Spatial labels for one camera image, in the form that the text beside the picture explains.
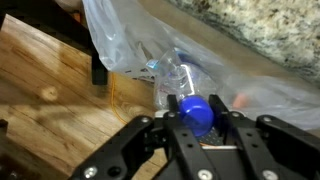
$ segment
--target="clear plastic bag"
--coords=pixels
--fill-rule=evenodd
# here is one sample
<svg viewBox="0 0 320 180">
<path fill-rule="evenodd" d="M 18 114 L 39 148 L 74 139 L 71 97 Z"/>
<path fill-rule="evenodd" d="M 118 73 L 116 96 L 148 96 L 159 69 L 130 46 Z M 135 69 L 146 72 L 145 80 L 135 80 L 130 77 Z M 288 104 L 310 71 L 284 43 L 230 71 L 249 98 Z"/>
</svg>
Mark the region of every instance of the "clear plastic bag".
<svg viewBox="0 0 320 180">
<path fill-rule="evenodd" d="M 318 89 L 272 77 L 246 76 L 225 65 L 210 50 L 150 16 L 135 0 L 83 2 L 94 45 L 110 71 L 153 81 L 146 63 L 150 59 L 160 60 L 167 51 L 178 47 L 196 58 L 200 69 L 216 83 L 217 88 L 211 93 L 218 94 L 228 108 L 239 110 L 253 120 L 258 115 L 270 114 L 302 129 L 320 127 Z M 160 79 L 155 78 L 155 88 Z"/>
</svg>

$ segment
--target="plastic bottle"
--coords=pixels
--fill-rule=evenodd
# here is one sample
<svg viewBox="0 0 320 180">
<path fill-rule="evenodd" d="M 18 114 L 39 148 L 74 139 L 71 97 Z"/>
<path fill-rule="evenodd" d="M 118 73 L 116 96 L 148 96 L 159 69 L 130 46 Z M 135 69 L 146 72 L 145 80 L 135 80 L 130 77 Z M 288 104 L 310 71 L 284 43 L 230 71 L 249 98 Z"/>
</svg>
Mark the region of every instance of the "plastic bottle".
<svg viewBox="0 0 320 180">
<path fill-rule="evenodd" d="M 213 126 L 214 114 L 205 100 L 217 91 L 216 83 L 201 70 L 190 54 L 173 49 L 160 60 L 147 63 L 155 76 L 155 105 L 167 108 L 167 96 L 174 94 L 179 101 L 180 119 L 193 131 L 202 136 Z"/>
</svg>

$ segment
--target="blue bottle cap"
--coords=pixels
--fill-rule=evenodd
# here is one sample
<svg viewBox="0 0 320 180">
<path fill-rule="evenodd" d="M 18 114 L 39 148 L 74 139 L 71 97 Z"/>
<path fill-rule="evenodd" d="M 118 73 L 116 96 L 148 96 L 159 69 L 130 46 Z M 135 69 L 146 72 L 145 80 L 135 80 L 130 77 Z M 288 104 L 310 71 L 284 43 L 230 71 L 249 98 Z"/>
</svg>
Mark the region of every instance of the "blue bottle cap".
<svg viewBox="0 0 320 180">
<path fill-rule="evenodd" d="M 209 104 L 200 96 L 188 96 L 180 101 L 180 118 L 196 137 L 210 132 L 214 114 Z"/>
</svg>

